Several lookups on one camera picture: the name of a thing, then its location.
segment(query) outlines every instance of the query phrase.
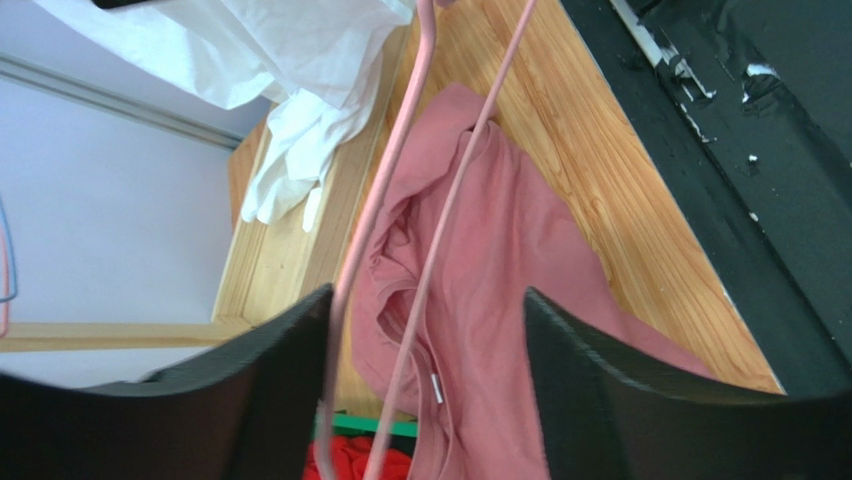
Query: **red garment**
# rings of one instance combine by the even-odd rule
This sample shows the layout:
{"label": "red garment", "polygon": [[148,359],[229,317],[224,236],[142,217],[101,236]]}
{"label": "red garment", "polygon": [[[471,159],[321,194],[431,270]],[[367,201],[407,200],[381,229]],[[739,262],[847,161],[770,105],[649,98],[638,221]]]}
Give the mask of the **red garment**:
{"label": "red garment", "polygon": [[[334,469],[337,470],[337,480],[361,480],[364,478],[367,457],[370,456],[372,446],[373,439],[370,437],[332,437],[331,460]],[[406,480],[410,468],[411,457],[400,451],[388,449],[385,467],[380,478],[382,480]],[[302,480],[322,480],[314,458],[313,443],[308,448],[308,461]]]}
{"label": "red garment", "polygon": [[[406,141],[360,267],[352,357],[381,398],[444,200],[483,104],[481,96],[456,84],[424,111]],[[436,258],[396,405],[418,417],[413,480],[548,478],[524,335],[529,286],[627,344],[710,375],[695,356],[618,307],[568,206],[529,156],[490,122]]]}

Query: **black panel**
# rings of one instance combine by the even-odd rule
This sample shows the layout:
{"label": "black panel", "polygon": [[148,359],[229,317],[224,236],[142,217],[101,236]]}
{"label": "black panel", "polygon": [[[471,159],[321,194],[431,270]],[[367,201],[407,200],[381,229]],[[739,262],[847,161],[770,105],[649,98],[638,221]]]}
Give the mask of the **black panel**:
{"label": "black panel", "polygon": [[665,0],[642,21],[717,91],[693,103],[663,78],[852,358],[852,2]]}
{"label": "black panel", "polygon": [[786,391],[852,386],[848,360],[610,2],[562,4]]}
{"label": "black panel", "polygon": [[331,295],[140,383],[66,390],[0,374],[0,478],[302,478]]}
{"label": "black panel", "polygon": [[852,391],[793,399],[698,377],[534,290],[524,318],[554,480],[852,477]]}

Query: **clothes hanger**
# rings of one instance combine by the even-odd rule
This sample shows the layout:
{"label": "clothes hanger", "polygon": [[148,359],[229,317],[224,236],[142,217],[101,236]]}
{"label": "clothes hanger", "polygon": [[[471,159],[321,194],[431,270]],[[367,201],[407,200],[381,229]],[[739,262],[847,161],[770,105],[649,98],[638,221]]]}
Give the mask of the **clothes hanger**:
{"label": "clothes hanger", "polygon": [[414,69],[402,99],[399,115],[391,129],[387,147],[382,154],[379,169],[373,186],[367,194],[367,201],[361,213],[361,219],[355,227],[352,244],[349,253],[343,261],[340,278],[335,287],[334,297],[331,302],[330,325],[328,331],[328,352],[325,362],[325,385],[323,388],[322,403],[319,408],[319,425],[316,437],[317,467],[323,479],[334,480],[337,478],[331,461],[331,436],[332,420],[334,418],[334,393],[337,385],[337,362],[340,357],[340,343],[343,335],[343,320],[346,315],[346,306],[352,293],[352,284],[358,272],[358,265],[364,257],[370,234],[376,225],[382,200],[387,193],[390,179],[396,169],[399,154],[405,144],[405,138],[411,128],[414,110],[429,66],[432,64],[432,55],[435,52],[435,8],[433,0],[417,0],[417,17],[420,21],[420,45],[417,48],[417,57],[414,60]]}
{"label": "clothes hanger", "polygon": [[[497,77],[492,84],[491,89],[488,92],[488,96],[485,99],[485,104],[480,111],[471,139],[468,142],[464,155],[462,156],[459,169],[456,172],[456,176],[453,179],[449,194],[441,211],[441,217],[438,221],[435,234],[432,237],[432,244],[426,257],[423,274],[417,286],[414,303],[411,312],[409,313],[408,322],[406,324],[405,332],[403,333],[399,352],[397,353],[396,363],[388,386],[388,392],[385,396],[384,406],[382,407],[379,427],[376,430],[373,447],[367,461],[367,468],[364,474],[365,480],[377,480],[381,474],[385,453],[387,452],[388,442],[390,439],[389,431],[393,422],[392,416],[397,397],[399,395],[402,371],[406,360],[408,359],[411,347],[413,346],[420,320],[423,316],[428,285],[432,277],[432,271],[434,270],[435,257],[438,249],[440,248],[444,230],[454,206],[455,198],[464,177],[464,172],[473,157],[473,150],[477,144],[479,136],[481,135],[485,124],[488,122],[488,113],[497,102],[497,95],[500,92],[500,88],[503,86],[503,82],[509,72],[512,59],[518,50],[518,45],[520,44],[521,38],[523,37],[524,31],[526,30],[537,2],[538,0],[528,0],[521,17],[518,20],[515,33],[512,36],[512,40],[509,42],[509,47],[503,57]],[[450,3],[452,3],[452,1],[439,0],[439,4],[442,6],[447,6]],[[318,466],[320,474],[326,480],[334,480],[336,478],[334,468],[331,463],[331,420],[334,414],[334,392],[335,385],[337,383],[337,362],[346,305],[351,294],[352,283],[355,279],[358,264],[363,257],[367,241],[373,227],[375,226],[381,201],[387,192],[390,184],[390,178],[396,168],[399,154],[402,151],[402,146],[405,143],[406,136],[408,135],[414,110],[417,106],[418,100],[420,99],[435,48],[437,32],[432,0],[418,0],[417,11],[418,17],[420,18],[421,34],[420,46],[418,48],[417,58],[414,64],[414,71],[411,74],[399,116],[391,130],[388,146],[382,155],[376,180],[367,196],[367,202],[362,213],[362,219],[356,227],[352,247],[344,260],[343,270],[341,272],[340,280],[337,284],[337,291],[335,292],[331,306],[331,328],[329,330],[329,349],[326,360],[326,383],[324,389],[324,400],[320,408],[321,425],[317,434],[317,448],[319,449],[317,452],[317,458],[319,461]]]}
{"label": "clothes hanger", "polygon": [[12,233],[9,229],[9,220],[6,218],[6,210],[3,208],[3,200],[0,199],[0,252],[3,255],[3,293],[0,294],[0,338],[9,332],[9,302],[18,296],[18,274],[15,268],[15,250],[12,248]]}

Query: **wooden plank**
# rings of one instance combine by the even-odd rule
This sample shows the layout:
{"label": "wooden plank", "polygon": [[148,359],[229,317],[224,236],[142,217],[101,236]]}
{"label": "wooden plank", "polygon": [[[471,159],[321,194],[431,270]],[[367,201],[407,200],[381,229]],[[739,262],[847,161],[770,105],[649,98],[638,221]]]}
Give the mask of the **wooden plank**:
{"label": "wooden plank", "polygon": [[209,324],[16,323],[0,340],[0,352],[217,345],[247,329]]}
{"label": "wooden plank", "polygon": [[[525,3],[470,0],[440,10],[438,49],[418,110],[452,82],[487,94]],[[418,35],[415,25],[400,79],[413,68]],[[394,86],[389,125],[406,83]],[[558,0],[539,1],[498,105],[497,123],[570,205],[622,308],[693,351],[722,381],[778,392],[763,354]],[[371,166],[368,187],[377,166]],[[381,403],[352,375],[351,362],[344,362],[338,398],[355,406],[352,413],[375,415]]]}
{"label": "wooden plank", "polygon": [[[407,37],[397,29],[384,48],[376,107],[364,130],[335,152],[320,213],[310,233],[302,230],[304,202],[272,225],[238,221],[214,308],[214,323],[257,325],[286,309],[305,293],[334,280],[347,244],[355,207]],[[258,140],[254,168],[266,151],[269,133]]]}
{"label": "wooden plank", "polygon": [[228,158],[228,189],[231,196],[231,224],[234,228],[237,227],[237,220],[240,218],[240,209],[251,181],[255,159],[265,130],[266,117],[254,127]]}

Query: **wooden floor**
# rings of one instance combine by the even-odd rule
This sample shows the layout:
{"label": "wooden floor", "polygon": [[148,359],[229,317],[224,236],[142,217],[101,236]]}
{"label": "wooden floor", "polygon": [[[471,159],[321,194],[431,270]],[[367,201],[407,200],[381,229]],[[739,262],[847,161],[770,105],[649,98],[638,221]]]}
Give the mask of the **wooden floor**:
{"label": "wooden floor", "polygon": [[[438,10],[438,44],[421,109],[451,82],[487,93],[524,3],[465,0]],[[415,26],[380,145],[399,110],[418,32]],[[763,355],[558,0],[540,0],[498,104],[497,122],[570,205],[601,256],[621,306],[695,352],[721,380],[778,391]],[[374,161],[370,181],[375,167]],[[341,366],[340,382],[339,408],[378,415],[379,401],[348,362]]]}

